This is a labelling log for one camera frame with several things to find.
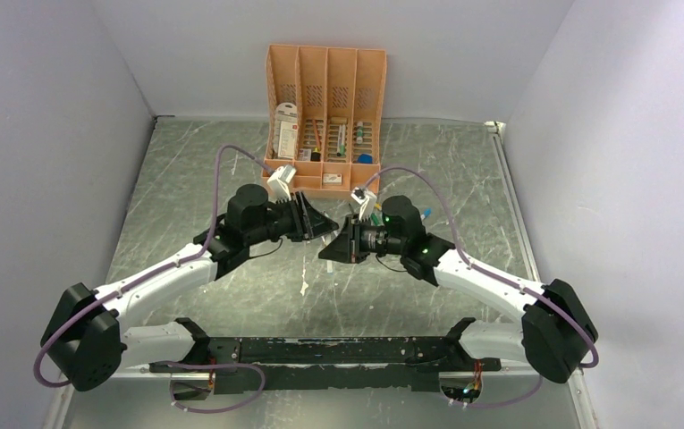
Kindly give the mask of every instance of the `desk organizer compartment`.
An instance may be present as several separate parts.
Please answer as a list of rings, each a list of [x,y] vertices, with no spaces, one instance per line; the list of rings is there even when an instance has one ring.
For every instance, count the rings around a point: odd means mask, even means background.
[[[297,167],[292,183],[295,190],[313,198],[350,198],[355,186],[381,170],[378,143],[386,80],[385,51],[271,45],[266,76],[270,114],[266,162],[273,167]],[[291,160],[275,157],[274,142],[279,133],[275,108],[281,103],[297,106],[299,129]],[[359,163],[361,155],[368,156],[371,163]],[[264,184],[267,178],[263,172]],[[377,193],[378,185],[376,180],[370,189]]]

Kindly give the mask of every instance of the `gray wall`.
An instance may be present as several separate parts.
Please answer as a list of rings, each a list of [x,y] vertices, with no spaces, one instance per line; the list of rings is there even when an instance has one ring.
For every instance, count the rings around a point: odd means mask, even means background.
[[[270,43],[380,47],[384,115],[510,118],[572,0],[94,0],[156,114],[267,116]]]
[[[507,132],[541,274],[600,330],[602,427],[684,427],[684,2],[577,0]]]
[[[91,3],[0,1],[0,427],[42,424],[38,340],[105,279],[150,123]]]

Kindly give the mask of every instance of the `blue item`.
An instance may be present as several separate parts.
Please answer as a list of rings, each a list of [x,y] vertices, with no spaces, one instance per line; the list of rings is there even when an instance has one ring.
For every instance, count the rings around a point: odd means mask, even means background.
[[[373,163],[373,156],[370,156],[368,154],[363,154],[361,156],[358,156],[358,164],[372,164]]]

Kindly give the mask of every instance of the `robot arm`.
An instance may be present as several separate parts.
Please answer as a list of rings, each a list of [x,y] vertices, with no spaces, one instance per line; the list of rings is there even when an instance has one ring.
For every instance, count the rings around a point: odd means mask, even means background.
[[[469,266],[453,243],[426,233],[420,212],[404,196],[386,199],[382,204],[384,225],[374,226],[368,220],[368,207],[372,206],[368,194],[362,189],[353,191],[360,214],[347,215],[339,235],[319,258],[357,264],[371,253],[400,256],[402,266],[416,279],[466,293],[511,320],[510,324],[473,322],[466,327],[460,345],[471,358],[528,362],[548,380],[568,381],[588,346],[543,299],[560,307],[592,342],[598,335],[568,283],[555,280],[547,285],[520,279],[470,257]]]
[[[226,212],[218,216],[215,236],[204,251],[208,231],[166,260],[131,277],[94,290],[82,283],[68,288],[47,325],[42,346],[82,309],[115,295],[73,324],[47,352],[76,390],[97,387],[119,367],[162,360],[200,362],[207,355],[208,338],[187,319],[163,326],[132,326],[170,298],[217,280],[245,263],[252,245],[281,238],[312,240],[337,230],[339,225],[313,208],[301,192],[289,193],[285,181],[292,176],[291,166],[272,175],[269,184],[278,198],[275,202],[268,201],[261,186],[240,187],[228,201]],[[200,252],[199,257],[191,258]],[[124,285],[171,263],[174,268],[123,293]]]

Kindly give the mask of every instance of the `cable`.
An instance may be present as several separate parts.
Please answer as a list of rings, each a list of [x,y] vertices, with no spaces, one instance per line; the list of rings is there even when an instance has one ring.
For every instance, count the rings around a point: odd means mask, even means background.
[[[189,408],[184,405],[182,405],[179,401],[176,400],[175,394],[173,392],[173,383],[171,383],[168,391],[171,393],[171,405],[183,410],[185,412],[189,413],[197,413],[197,414],[218,414],[218,413],[225,413],[227,411],[233,411],[236,408],[241,408],[244,407],[245,405],[249,404],[253,400],[256,400],[258,396],[260,396],[260,393],[263,392],[263,390],[266,387],[266,373],[263,372],[262,369],[260,369],[259,366],[254,366],[251,364],[214,364],[214,365],[188,365],[188,364],[181,364],[178,362],[173,362],[173,361],[163,361],[161,364],[165,364],[168,366],[173,366],[176,368],[182,368],[182,369],[198,369],[198,370],[213,370],[213,369],[232,369],[232,368],[247,368],[251,369],[252,371],[255,371],[258,373],[260,376],[260,386],[258,387],[258,390],[252,394],[249,398],[246,398],[242,402],[239,402],[237,404],[231,405],[229,407],[223,407],[223,408],[214,408],[214,409],[205,409],[205,408]]]
[[[565,322],[567,322],[573,328],[573,330],[576,331],[578,336],[580,336],[581,339],[584,341],[584,343],[587,345],[587,348],[589,349],[589,351],[592,352],[592,361],[579,364],[578,366],[581,368],[594,368],[595,366],[597,366],[597,364],[599,364],[600,357],[599,357],[599,353],[597,353],[597,348],[595,347],[595,343],[592,341],[591,338],[589,338],[589,335],[584,331],[584,328],[582,328],[578,323],[576,323],[576,321],[573,320],[573,318],[570,317],[568,315],[568,313],[565,312],[565,310],[560,308],[557,304],[553,303],[547,297],[545,297],[539,293],[536,293],[536,291],[534,291],[534,290],[531,290],[525,286],[520,285],[518,282],[515,282],[512,279],[508,279],[508,278],[506,278],[500,274],[497,274],[497,273],[494,273],[490,270],[487,270],[483,266],[473,264],[473,262],[470,260],[468,255],[465,254],[465,251],[463,250],[462,245],[460,244],[460,236],[458,235],[457,226],[455,226],[455,218],[454,218],[454,216],[452,216],[452,211],[450,210],[449,205],[447,205],[447,200],[444,198],[444,195],[442,195],[442,192],[440,192],[439,189],[437,189],[434,186],[434,183],[432,183],[426,176],[424,176],[424,175],[420,174],[419,172],[416,172],[415,170],[412,170],[408,167],[395,165],[395,166],[391,166],[391,167],[386,167],[383,170],[376,172],[375,174],[370,176],[370,178],[363,185],[363,188],[367,188],[368,186],[370,186],[370,184],[373,183],[374,180],[376,180],[379,176],[381,176],[385,172],[391,172],[394,170],[402,170],[404,172],[409,172],[410,174],[415,175],[416,177],[420,178],[426,185],[428,185],[428,187],[431,188],[431,190],[436,194],[436,197],[439,199],[439,203],[442,205],[442,209],[444,210],[444,213],[447,215],[447,223],[450,225],[450,231],[452,231],[452,239],[455,242],[455,250],[458,252],[460,259],[462,259],[462,261],[466,264],[466,266],[469,269],[475,269],[476,271],[480,272],[481,274],[486,275],[488,277],[491,277],[491,278],[497,280],[498,282],[502,282],[502,283],[512,287],[513,289],[515,289],[521,293],[527,293],[531,297],[539,300],[540,302],[544,303],[546,306],[551,308],[552,311],[554,311],[559,317],[561,317],[563,320],[565,320]],[[510,405],[510,404],[514,404],[516,402],[520,402],[521,400],[524,400],[524,399],[528,398],[529,396],[533,395],[534,393],[536,393],[536,391],[539,390],[541,385],[542,385],[542,382],[540,380],[539,384],[537,385],[537,387],[535,387],[535,389],[532,389],[532,391],[530,391],[529,393],[527,393],[525,395],[519,396],[517,398],[517,400],[508,400],[505,402],[501,402],[499,404],[486,404],[481,408],[502,407],[503,404]]]
[[[408,270],[395,270],[394,268],[391,268],[389,265],[384,264],[381,261],[381,258],[378,257],[378,255],[376,255],[376,261],[378,261],[379,264],[383,265],[384,268],[386,268],[387,270],[394,271],[395,273],[406,273],[406,272],[408,272]]]
[[[264,254],[262,254],[262,255],[255,255],[255,256],[253,256],[253,257],[249,257],[249,259],[251,260],[251,259],[257,259],[257,258],[259,258],[259,257],[267,257],[268,255],[273,255],[273,253],[277,252],[278,249],[281,248],[281,245],[282,245],[282,244],[283,244],[283,237],[281,237],[281,238],[278,240],[278,247],[277,247],[277,248],[274,248],[274,249],[271,250],[270,252],[264,253]]]
[[[119,295],[124,294],[128,292],[129,290],[137,287],[139,284],[155,277],[156,275],[160,273],[164,273],[165,271],[170,270],[171,268],[175,268],[176,266],[180,266],[180,264],[186,264],[189,261],[193,261],[195,259],[198,259],[202,257],[205,252],[207,252],[207,249],[210,245],[210,241],[213,239],[213,236],[215,235],[215,227],[217,226],[217,218],[218,218],[218,186],[219,186],[219,180],[218,176],[221,170],[221,159],[223,158],[223,152],[225,149],[233,149],[236,150],[237,152],[240,152],[247,156],[249,159],[263,167],[264,170],[266,170],[269,174],[272,174],[274,172],[274,169],[266,165],[264,162],[260,161],[257,159],[254,155],[252,155],[250,152],[247,152],[246,150],[242,149],[241,147],[234,146],[234,145],[223,145],[218,149],[217,154],[215,155],[215,186],[213,187],[213,214],[212,218],[210,220],[210,229],[207,231],[207,237],[205,238],[205,243],[202,244],[202,248],[195,253],[194,255],[189,255],[187,257],[183,257],[178,261],[178,264],[176,262],[171,262],[165,265],[160,265],[159,267],[155,268],[154,270],[151,270],[147,273],[144,273],[140,275],[139,277],[133,279],[132,281],[128,282],[125,286],[121,288],[121,293],[119,294],[117,291],[113,291],[102,297],[101,299],[98,299],[88,306],[84,307],[81,311],[76,313],[73,317],[68,319],[67,322],[65,322],[62,326],[60,326],[57,331],[52,333],[52,335],[49,336],[49,339],[46,340],[44,343],[44,346],[41,347],[41,349],[38,351],[36,355],[36,359],[34,360],[34,365],[33,365],[33,373],[34,373],[34,378],[36,378],[37,382],[40,384],[46,386],[46,387],[63,387],[67,386],[70,384],[70,380],[65,380],[63,382],[50,382],[46,378],[44,378],[44,375],[41,374],[41,362],[44,360],[44,356],[46,356],[46,353],[49,351],[49,349],[57,342],[57,339],[59,339],[63,334],[68,331],[74,324],[76,324],[83,316],[91,312],[97,307],[103,306],[106,302],[110,301],[111,299],[117,298]]]

